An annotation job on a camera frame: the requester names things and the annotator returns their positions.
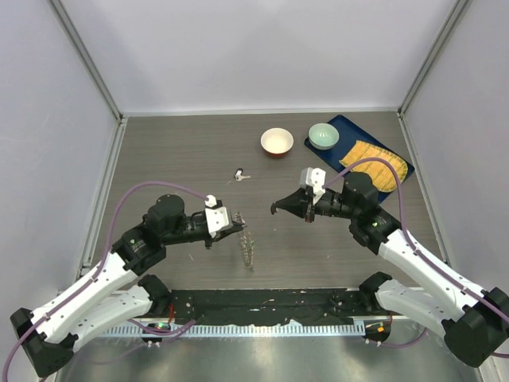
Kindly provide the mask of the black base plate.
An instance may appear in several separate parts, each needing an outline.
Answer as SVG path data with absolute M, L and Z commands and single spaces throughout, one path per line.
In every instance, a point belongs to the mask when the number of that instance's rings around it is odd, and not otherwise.
M 199 325 L 343 325 L 354 317 L 387 316 L 378 303 L 353 289 L 173 290 L 173 318 Z

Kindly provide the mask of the red white bowl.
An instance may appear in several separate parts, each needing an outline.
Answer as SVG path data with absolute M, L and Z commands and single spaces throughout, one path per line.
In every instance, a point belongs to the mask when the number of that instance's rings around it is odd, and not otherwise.
M 263 151 L 272 158 L 283 158 L 293 148 L 293 135 L 286 129 L 275 127 L 263 132 L 260 138 Z

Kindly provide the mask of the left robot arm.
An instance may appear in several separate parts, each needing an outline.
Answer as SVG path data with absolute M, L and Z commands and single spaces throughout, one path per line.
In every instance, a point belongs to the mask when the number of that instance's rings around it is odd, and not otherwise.
M 16 346 L 24 350 L 38 377 L 51 376 L 112 326 L 144 315 L 159 318 L 168 311 L 171 292 L 147 272 L 165 259 L 168 246 L 201 242 L 210 248 L 244 227 L 244 221 L 235 220 L 213 196 L 190 216 L 181 197 L 159 197 L 142 222 L 107 246 L 86 275 L 43 306 L 20 308 L 11 315 Z

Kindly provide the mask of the key with black-white tag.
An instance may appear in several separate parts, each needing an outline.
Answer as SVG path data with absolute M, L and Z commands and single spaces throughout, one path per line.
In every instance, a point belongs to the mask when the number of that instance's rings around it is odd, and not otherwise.
M 245 175 L 244 174 L 244 170 L 243 168 L 238 168 L 236 171 L 235 171 L 235 175 L 234 175 L 234 179 L 236 181 L 242 181 L 242 180 L 246 180 L 246 179 L 250 179 L 251 176 L 250 175 Z

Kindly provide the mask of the yellow woven mat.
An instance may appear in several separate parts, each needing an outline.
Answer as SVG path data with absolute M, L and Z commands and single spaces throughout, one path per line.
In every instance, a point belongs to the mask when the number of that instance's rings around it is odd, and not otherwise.
M 360 140 L 356 141 L 354 146 L 339 160 L 339 163 L 348 167 L 366 158 L 378 158 L 387 162 L 394 169 L 400 182 L 403 182 L 409 173 L 409 165 L 400 156 L 388 149 Z M 353 167 L 352 171 L 368 174 L 379 192 L 391 193 L 397 189 L 396 180 L 389 166 L 380 161 L 363 162 Z

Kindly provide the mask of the metal key organizer disc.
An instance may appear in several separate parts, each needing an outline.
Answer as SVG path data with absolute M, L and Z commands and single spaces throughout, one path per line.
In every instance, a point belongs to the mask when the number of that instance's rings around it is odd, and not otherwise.
M 243 226 L 243 230 L 238 233 L 243 265 L 247 270 L 253 271 L 255 241 L 251 239 L 251 234 L 247 231 L 247 223 L 240 211 L 235 214 L 235 222 L 241 223 Z

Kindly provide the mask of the blue tray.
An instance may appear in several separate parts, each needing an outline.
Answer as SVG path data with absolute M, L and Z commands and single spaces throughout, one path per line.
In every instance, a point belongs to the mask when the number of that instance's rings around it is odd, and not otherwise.
M 362 140 L 396 153 L 409 164 L 409 173 L 402 183 L 406 205 L 415 205 L 422 197 L 410 152 L 402 134 L 398 117 L 394 112 L 354 112 L 342 115 L 317 113 L 312 115 L 314 123 L 329 123 L 340 134 L 339 142 L 331 149 L 321 151 L 313 148 L 307 140 L 301 150 L 301 168 L 321 168 L 327 177 L 338 174 L 343 166 L 339 160 L 353 147 L 356 140 Z

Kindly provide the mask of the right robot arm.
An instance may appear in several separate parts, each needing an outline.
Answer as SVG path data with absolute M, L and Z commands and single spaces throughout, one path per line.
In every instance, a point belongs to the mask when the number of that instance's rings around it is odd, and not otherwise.
M 415 292 L 379 272 L 360 285 L 359 304 L 368 314 L 402 314 L 443 338 L 449 351 L 477 368 L 508 339 L 508 296 L 466 279 L 426 250 L 402 223 L 379 205 L 378 191 L 365 173 L 349 173 L 336 192 L 324 186 L 325 172 L 302 171 L 299 189 L 270 211 L 285 210 L 309 223 L 316 216 L 349 220 L 361 246 L 404 271 Z

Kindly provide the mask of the light green bowl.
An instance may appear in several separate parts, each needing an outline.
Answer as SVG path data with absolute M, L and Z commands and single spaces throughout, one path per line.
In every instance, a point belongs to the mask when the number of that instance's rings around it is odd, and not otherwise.
M 340 133 L 329 123 L 316 123 L 309 128 L 308 139 L 315 149 L 329 150 L 340 140 Z

